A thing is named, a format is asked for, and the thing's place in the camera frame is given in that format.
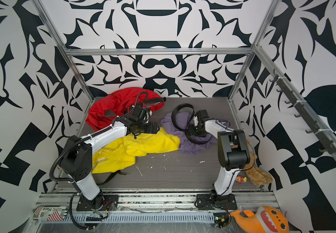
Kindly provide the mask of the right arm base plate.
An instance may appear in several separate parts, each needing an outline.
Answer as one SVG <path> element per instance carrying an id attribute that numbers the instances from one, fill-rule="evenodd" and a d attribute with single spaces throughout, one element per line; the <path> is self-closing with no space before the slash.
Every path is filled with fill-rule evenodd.
<path id="1" fill-rule="evenodd" d="M 225 196 L 197 194 L 194 206 L 199 210 L 237 210 L 238 208 L 233 194 Z"/>

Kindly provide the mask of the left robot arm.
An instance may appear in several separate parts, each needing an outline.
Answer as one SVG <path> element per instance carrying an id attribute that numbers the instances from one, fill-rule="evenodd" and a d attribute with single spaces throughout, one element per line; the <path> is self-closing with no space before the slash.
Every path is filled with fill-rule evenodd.
<path id="1" fill-rule="evenodd" d="M 93 155 L 111 142 L 129 134 L 157 134 L 159 126 L 150 122 L 152 111 L 136 104 L 123 116 L 117 116 L 104 129 L 84 137 L 70 137 L 61 154 L 50 168 L 49 177 L 55 182 L 72 184 L 89 208 L 100 209 L 103 193 L 93 175 Z"/>

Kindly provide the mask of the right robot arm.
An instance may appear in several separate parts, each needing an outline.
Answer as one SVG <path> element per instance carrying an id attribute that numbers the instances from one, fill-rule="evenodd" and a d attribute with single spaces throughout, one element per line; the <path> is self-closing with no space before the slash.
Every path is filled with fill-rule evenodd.
<path id="1" fill-rule="evenodd" d="M 194 114 L 194 126 L 189 132 L 194 136 L 212 135 L 218 141 L 218 161 L 221 166 L 214 182 L 214 196 L 228 196 L 238 174 L 250 163 L 248 141 L 242 130 L 231 129 L 217 119 L 210 118 L 206 110 Z"/>

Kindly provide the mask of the red trousers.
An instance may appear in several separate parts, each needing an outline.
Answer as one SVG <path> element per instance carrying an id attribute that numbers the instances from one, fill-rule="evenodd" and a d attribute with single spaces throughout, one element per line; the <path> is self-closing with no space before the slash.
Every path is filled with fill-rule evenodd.
<path id="1" fill-rule="evenodd" d="M 116 116 L 124 115 L 132 105 L 153 98 L 162 97 L 153 91 L 139 87 L 129 87 L 115 91 L 92 105 L 85 122 L 97 132 L 108 127 Z M 163 104 L 160 104 L 152 107 L 151 110 L 154 112 L 163 106 Z"/>

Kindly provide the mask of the yellow trousers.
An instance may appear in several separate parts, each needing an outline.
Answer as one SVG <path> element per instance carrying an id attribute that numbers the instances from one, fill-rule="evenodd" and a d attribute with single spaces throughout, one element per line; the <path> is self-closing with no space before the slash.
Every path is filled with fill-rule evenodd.
<path id="1" fill-rule="evenodd" d="M 164 128 L 155 134 L 128 135 L 102 147 L 92 157 L 92 173 L 123 170 L 136 163 L 137 157 L 149 153 L 166 153 L 179 149 L 180 139 L 169 135 Z"/>

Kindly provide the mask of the purple trousers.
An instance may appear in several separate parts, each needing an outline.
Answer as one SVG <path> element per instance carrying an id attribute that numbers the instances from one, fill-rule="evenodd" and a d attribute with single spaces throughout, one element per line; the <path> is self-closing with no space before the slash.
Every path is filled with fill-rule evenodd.
<path id="1" fill-rule="evenodd" d="M 181 128 L 184 129 L 187 124 L 190 117 L 190 113 L 188 112 L 179 112 L 176 114 L 176 123 Z M 230 128 L 230 122 L 225 119 L 219 120 L 223 125 Z M 186 137 L 185 133 L 183 131 L 180 131 L 177 129 L 172 122 L 172 112 L 167 113 L 163 119 L 160 121 L 162 127 L 165 129 L 167 134 L 173 135 L 179 138 L 180 145 L 179 145 L 179 151 L 184 154 L 189 155 L 196 155 L 202 150 L 207 150 L 210 148 L 212 144 L 217 144 L 218 140 L 211 134 L 207 134 L 206 137 L 194 137 L 194 140 L 206 142 L 203 145 L 198 145 L 190 142 L 188 138 Z"/>

